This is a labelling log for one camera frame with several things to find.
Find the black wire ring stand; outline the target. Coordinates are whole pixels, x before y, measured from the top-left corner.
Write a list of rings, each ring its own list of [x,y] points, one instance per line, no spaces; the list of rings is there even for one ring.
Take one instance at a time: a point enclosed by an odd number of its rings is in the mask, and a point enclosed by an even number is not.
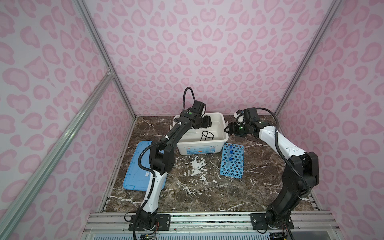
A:
[[[215,135],[212,132],[209,131],[202,131],[202,136],[200,138],[201,142],[205,141],[212,141],[214,139]]]

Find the white plastic storage box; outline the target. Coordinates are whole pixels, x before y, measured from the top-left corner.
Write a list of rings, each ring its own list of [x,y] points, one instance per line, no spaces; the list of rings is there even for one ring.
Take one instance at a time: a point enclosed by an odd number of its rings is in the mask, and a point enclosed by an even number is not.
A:
[[[177,143],[181,155],[213,154],[222,151],[229,135],[224,132],[228,126],[224,115],[221,113],[208,113],[212,126],[203,129],[191,129]]]

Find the blue plastic box lid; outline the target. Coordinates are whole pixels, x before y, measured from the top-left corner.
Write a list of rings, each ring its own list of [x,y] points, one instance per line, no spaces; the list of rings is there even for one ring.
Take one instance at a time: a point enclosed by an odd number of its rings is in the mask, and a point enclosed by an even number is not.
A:
[[[141,141],[138,143],[123,181],[123,188],[125,190],[147,191],[150,182],[150,173],[139,167],[138,159],[141,152],[151,143],[152,141]]]

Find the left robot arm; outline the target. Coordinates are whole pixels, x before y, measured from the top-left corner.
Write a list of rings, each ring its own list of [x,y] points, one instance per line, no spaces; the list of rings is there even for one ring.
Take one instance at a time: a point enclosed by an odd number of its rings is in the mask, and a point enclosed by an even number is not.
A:
[[[175,164],[174,147],[187,131],[202,127],[205,110],[206,104],[194,101],[192,107],[180,113],[178,122],[164,137],[140,153],[138,166],[150,173],[150,182],[145,198],[137,209],[134,228],[140,226],[150,230],[155,226],[161,190]]]

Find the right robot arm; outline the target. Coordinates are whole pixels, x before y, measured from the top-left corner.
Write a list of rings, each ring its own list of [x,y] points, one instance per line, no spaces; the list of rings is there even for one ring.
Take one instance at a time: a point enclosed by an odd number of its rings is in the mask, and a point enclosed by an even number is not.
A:
[[[271,111],[275,124],[261,120],[258,111],[261,108],[238,110],[234,116],[236,122],[230,123],[225,132],[238,137],[254,136],[268,144],[286,164],[282,174],[282,189],[277,198],[268,205],[265,223],[271,229],[288,225],[292,211],[302,199],[306,198],[313,187],[320,182],[319,157],[314,152],[307,152],[280,132],[277,116]]]

